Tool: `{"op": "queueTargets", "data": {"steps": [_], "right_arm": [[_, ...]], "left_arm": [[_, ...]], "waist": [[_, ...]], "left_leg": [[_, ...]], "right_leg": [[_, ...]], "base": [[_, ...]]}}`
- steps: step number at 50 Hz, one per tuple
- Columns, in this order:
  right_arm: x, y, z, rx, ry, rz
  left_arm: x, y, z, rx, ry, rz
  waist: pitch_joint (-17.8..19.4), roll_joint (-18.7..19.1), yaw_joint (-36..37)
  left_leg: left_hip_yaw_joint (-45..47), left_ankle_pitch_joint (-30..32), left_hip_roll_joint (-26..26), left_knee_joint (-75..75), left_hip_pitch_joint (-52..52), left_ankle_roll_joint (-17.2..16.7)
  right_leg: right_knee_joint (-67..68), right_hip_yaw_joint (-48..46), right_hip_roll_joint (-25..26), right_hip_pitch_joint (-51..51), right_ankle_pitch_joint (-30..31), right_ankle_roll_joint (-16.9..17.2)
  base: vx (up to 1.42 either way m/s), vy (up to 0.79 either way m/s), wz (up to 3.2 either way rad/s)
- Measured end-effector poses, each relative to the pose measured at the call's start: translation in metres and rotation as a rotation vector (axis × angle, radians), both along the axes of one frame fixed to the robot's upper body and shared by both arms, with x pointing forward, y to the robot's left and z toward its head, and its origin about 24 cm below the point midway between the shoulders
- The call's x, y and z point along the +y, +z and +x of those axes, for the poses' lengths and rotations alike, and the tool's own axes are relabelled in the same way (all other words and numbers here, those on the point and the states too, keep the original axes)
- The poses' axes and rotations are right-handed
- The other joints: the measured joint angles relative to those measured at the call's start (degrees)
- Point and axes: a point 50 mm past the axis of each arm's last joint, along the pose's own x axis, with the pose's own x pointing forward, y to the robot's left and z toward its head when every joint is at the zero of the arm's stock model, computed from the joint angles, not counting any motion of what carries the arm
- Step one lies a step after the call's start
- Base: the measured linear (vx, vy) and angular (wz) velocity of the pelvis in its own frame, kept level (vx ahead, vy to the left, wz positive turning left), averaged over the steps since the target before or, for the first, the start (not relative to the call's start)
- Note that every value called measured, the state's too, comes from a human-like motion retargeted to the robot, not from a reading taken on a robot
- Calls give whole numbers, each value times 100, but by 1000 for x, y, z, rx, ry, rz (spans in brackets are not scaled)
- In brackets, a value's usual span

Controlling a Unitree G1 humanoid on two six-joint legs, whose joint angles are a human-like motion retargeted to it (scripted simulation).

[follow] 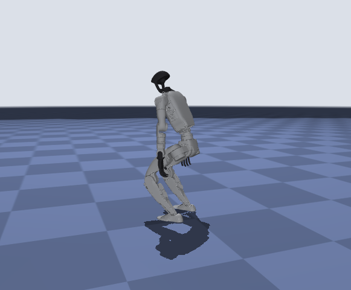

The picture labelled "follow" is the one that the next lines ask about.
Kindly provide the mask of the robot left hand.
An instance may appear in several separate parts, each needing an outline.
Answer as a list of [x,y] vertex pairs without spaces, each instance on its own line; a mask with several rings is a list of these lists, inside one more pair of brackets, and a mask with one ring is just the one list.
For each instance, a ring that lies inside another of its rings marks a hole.
[[166,174],[166,173],[164,172],[164,169],[167,170],[167,168],[164,167],[164,164],[163,164],[163,159],[164,159],[164,158],[165,158],[165,157],[163,157],[163,153],[162,153],[161,151],[159,151],[159,152],[158,152],[158,157],[157,157],[157,159],[158,159],[159,174],[160,174],[162,177],[168,177],[168,176],[166,176],[166,175],[168,175],[168,174]]

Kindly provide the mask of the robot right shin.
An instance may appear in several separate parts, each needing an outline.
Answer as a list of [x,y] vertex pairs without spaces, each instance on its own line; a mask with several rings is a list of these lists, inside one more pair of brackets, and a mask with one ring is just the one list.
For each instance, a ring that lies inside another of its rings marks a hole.
[[175,171],[174,171],[174,176],[172,178],[170,178],[170,179],[163,178],[163,180],[166,182],[166,184],[171,189],[171,191],[183,203],[183,205],[185,204],[185,206],[188,207],[190,202],[189,202],[188,198],[186,197],[186,195],[185,195],[185,193],[183,191],[183,186],[182,186],[178,176],[176,175]]

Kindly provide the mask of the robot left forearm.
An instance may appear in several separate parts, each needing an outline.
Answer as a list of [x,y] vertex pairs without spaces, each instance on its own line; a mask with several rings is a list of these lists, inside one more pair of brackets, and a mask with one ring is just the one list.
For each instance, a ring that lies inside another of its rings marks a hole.
[[166,154],[166,152],[165,152],[165,146],[166,146],[165,137],[166,137],[166,134],[164,134],[163,132],[159,132],[159,124],[158,123],[156,125],[156,137],[157,137],[157,142],[156,142],[157,152],[156,152],[156,155],[158,156],[158,152],[161,151],[163,153],[163,156],[164,156]]

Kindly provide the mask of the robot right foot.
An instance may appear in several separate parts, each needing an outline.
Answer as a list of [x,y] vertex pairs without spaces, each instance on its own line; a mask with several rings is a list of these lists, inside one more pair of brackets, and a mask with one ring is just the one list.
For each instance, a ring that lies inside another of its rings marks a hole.
[[[188,204],[189,204],[189,203],[188,203]],[[187,204],[187,205],[188,205],[188,204]],[[184,204],[184,205],[183,205],[183,204],[174,205],[173,207],[176,208],[176,209],[180,209],[180,210],[196,211],[196,208],[195,208],[195,206],[194,206],[193,204],[189,204],[188,207],[186,207],[185,204]]]

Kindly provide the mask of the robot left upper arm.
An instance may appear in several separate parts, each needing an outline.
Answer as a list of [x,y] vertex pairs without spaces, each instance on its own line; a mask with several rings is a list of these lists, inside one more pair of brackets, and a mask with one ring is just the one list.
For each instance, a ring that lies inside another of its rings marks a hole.
[[166,105],[168,104],[167,95],[161,95],[155,98],[156,115],[159,124],[159,132],[165,132],[168,129],[166,123]]

